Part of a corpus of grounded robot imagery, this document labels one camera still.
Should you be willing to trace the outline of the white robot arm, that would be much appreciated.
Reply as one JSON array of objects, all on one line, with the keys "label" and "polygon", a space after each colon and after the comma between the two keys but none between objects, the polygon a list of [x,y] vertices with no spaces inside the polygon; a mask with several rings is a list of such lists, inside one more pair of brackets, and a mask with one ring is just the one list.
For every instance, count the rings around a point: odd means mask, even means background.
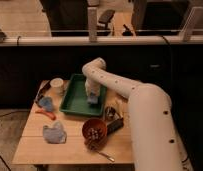
[{"label": "white robot arm", "polygon": [[109,73],[102,58],[85,64],[82,72],[87,78],[87,94],[101,84],[128,99],[136,171],[183,171],[171,99],[162,88]]}]

